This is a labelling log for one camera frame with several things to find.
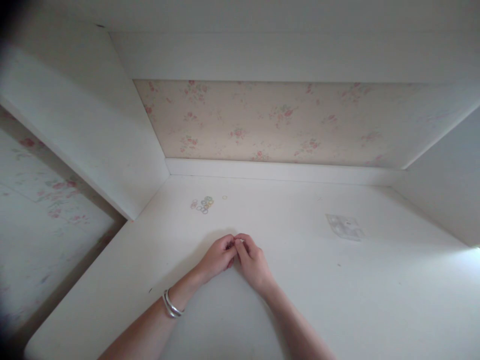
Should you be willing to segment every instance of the silver bracelet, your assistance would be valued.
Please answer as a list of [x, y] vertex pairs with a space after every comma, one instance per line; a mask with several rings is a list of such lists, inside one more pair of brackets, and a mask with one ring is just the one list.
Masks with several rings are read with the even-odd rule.
[[175, 306], [173, 306], [169, 298], [169, 290], [170, 289], [167, 289], [163, 292], [162, 299], [163, 299], [163, 302], [165, 303], [165, 307], [168, 313], [170, 314], [170, 316], [176, 319], [181, 317], [184, 314], [184, 311], [180, 311]]
[[168, 305], [170, 305], [170, 308], [173, 310], [173, 312], [176, 313], [179, 317], [181, 317], [181, 316], [184, 314], [184, 311], [178, 310], [178, 309], [172, 304], [172, 302], [170, 301], [170, 298], [169, 298], [169, 291], [170, 291], [170, 289], [168, 289], [168, 290], [165, 291], [166, 302], [168, 303]]
[[178, 318], [179, 316], [178, 315], [175, 315], [175, 313], [172, 312], [172, 310], [170, 310], [170, 306], [167, 302], [167, 299], [165, 298], [165, 294], [167, 293], [167, 290], [165, 290], [165, 292], [163, 293], [162, 295], [162, 299], [163, 299], [163, 303], [165, 304], [165, 307], [166, 307], [166, 311], [168, 311], [168, 313], [170, 314], [170, 317], [176, 319]]

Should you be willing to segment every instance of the white desk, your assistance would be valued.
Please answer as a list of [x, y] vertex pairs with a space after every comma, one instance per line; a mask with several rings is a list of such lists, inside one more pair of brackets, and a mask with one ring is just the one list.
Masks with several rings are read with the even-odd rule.
[[[214, 199], [204, 215], [193, 199]], [[337, 237], [325, 214], [367, 239]], [[96, 359], [228, 233], [251, 234], [279, 284], [339, 359], [480, 354], [480, 251], [389, 188], [171, 176], [28, 343], [32, 359]], [[262, 301], [234, 267], [190, 301], [163, 359], [284, 357]]]

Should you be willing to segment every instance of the forearm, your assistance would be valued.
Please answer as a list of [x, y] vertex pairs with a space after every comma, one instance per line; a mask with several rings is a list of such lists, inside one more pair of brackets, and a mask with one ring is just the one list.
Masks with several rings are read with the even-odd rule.
[[[172, 304], [183, 311], [202, 284], [203, 279], [193, 269], [170, 289], [169, 298]], [[156, 360], [162, 353], [177, 321], [169, 316], [164, 301], [160, 298], [108, 347], [99, 360]]]
[[260, 295], [275, 316], [293, 359], [335, 360], [315, 329], [277, 284]]

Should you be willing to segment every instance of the baseboard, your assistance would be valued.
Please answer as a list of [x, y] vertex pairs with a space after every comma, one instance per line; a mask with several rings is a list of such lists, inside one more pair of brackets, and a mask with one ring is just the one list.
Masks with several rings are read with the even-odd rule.
[[171, 175], [392, 186], [405, 173], [377, 167], [167, 158]]

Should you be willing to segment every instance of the wallpaper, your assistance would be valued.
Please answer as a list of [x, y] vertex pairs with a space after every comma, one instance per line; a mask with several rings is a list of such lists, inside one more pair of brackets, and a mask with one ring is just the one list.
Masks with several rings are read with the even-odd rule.
[[0, 163], [1, 323], [14, 332], [125, 219], [1, 107]]
[[401, 169], [466, 116], [453, 84], [135, 80], [168, 158]]

